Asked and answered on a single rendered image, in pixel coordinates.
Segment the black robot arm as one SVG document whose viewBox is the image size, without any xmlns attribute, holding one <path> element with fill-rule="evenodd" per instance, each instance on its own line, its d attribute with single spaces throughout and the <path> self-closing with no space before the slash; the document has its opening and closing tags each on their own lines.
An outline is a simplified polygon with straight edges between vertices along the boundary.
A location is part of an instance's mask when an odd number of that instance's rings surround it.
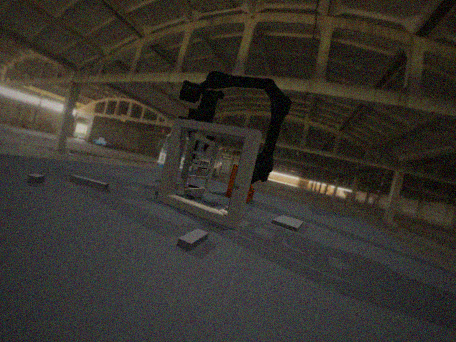
<svg viewBox="0 0 456 342">
<path fill-rule="evenodd" d="M 212 105 L 216 108 L 219 99 L 224 98 L 223 92 L 208 91 L 206 89 L 222 89 L 229 87 L 243 87 L 265 89 L 271 101 L 271 119 L 266 134 L 264 149 L 261 153 L 258 152 L 255 168 L 252 175 L 251 184 L 261 180 L 268 180 L 270 173 L 273 171 L 274 158 L 273 151 L 280 132 L 283 119 L 287 116 L 290 108 L 290 99 L 282 93 L 275 81 L 269 78 L 238 76 L 225 74 L 218 71 L 212 71 L 207 75 L 206 80 L 200 85 L 184 80 L 182 89 L 180 90 L 180 100 L 196 103 L 202 95 L 201 104 Z M 196 121 L 204 121 L 210 123 L 211 108 L 203 109 L 199 106 L 197 109 L 189 109 L 189 119 Z M 250 184 L 250 186 L 251 186 Z"/>
</svg>

